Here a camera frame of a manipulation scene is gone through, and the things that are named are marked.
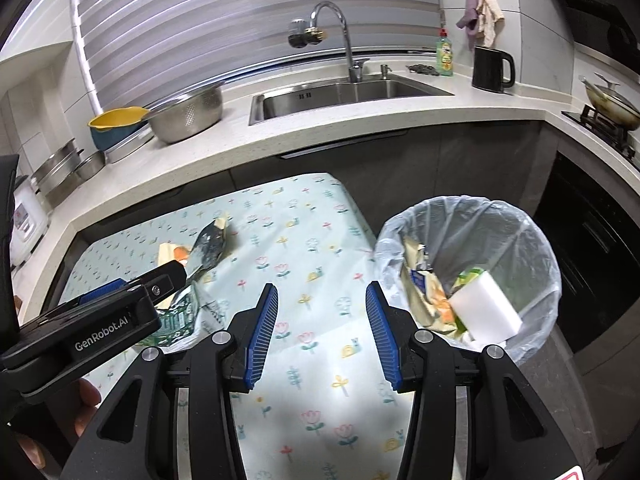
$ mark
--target gas stove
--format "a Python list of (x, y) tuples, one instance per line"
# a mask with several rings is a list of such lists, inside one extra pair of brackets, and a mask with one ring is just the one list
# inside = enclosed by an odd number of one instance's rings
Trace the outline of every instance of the gas stove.
[(614, 123), (589, 105), (584, 106), (582, 113), (562, 112), (562, 114), (600, 137), (636, 168), (638, 167), (638, 162), (634, 160), (636, 150), (629, 144), (629, 130)]

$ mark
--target towel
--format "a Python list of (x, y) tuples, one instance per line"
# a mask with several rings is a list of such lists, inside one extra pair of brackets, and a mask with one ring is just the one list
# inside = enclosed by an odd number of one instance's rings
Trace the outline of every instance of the towel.
[(476, 35), (478, 34), (478, 3), (480, 0), (466, 0), (465, 15), (456, 23), (457, 28), (464, 28), (469, 44), (469, 50), (476, 46)]
[(492, 47), (495, 41), (495, 23), (504, 19), (498, 0), (479, 0), (478, 36), (484, 36), (482, 46)]

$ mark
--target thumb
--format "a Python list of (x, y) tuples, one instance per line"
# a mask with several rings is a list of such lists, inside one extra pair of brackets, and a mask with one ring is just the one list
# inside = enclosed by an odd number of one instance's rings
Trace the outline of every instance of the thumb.
[(18, 444), (20, 444), (20, 447), (24, 451), (25, 455), (29, 457), (29, 460), (31, 460), (33, 465), (38, 469), (43, 469), (45, 461), (40, 446), (38, 446), (33, 439), (28, 436), (24, 436), (23, 434), (16, 433), (15, 439), (18, 441)]

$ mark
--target ribbed blue pad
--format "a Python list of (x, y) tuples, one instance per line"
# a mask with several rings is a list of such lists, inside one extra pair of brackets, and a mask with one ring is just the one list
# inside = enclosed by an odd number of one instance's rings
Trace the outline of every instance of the ribbed blue pad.
[(244, 384), (250, 390), (253, 390), (255, 383), (260, 380), (264, 361), (267, 358), (267, 350), (273, 335), (273, 326), (278, 315), (278, 289), (271, 285), (264, 304), (258, 305), (258, 307), (260, 306), (262, 307), (262, 312), (249, 343), (246, 371), (244, 373)]
[(105, 294), (109, 294), (114, 290), (118, 290), (124, 285), (127, 285), (127, 282), (125, 282), (122, 278), (116, 278), (112, 282), (109, 282), (103, 286), (99, 286), (98, 288), (94, 288), (94, 290), (86, 293), (82, 298), (80, 298), (78, 305), (82, 305), (85, 303), (89, 303), (90, 301), (96, 300), (97, 298), (100, 298)]
[(373, 332), (373, 339), (378, 348), (378, 357), (382, 365), (385, 379), (391, 383), (394, 390), (402, 385), (402, 375), (400, 374), (400, 352), (394, 335), (386, 322), (385, 313), (376, 294), (373, 284), (367, 287), (366, 295), (367, 317)]

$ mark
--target translucent plastic bag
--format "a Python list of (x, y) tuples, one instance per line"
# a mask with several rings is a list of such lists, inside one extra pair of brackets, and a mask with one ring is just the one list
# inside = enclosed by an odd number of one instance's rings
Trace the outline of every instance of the translucent plastic bag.
[(486, 198), (439, 196), (388, 220), (376, 243), (376, 274), (389, 304), (409, 310), (400, 279), (403, 236), (427, 247), (447, 293), (470, 267), (491, 272), (523, 321), (507, 341), (511, 359), (522, 363), (544, 344), (558, 317), (560, 269), (545, 235), (524, 211)]

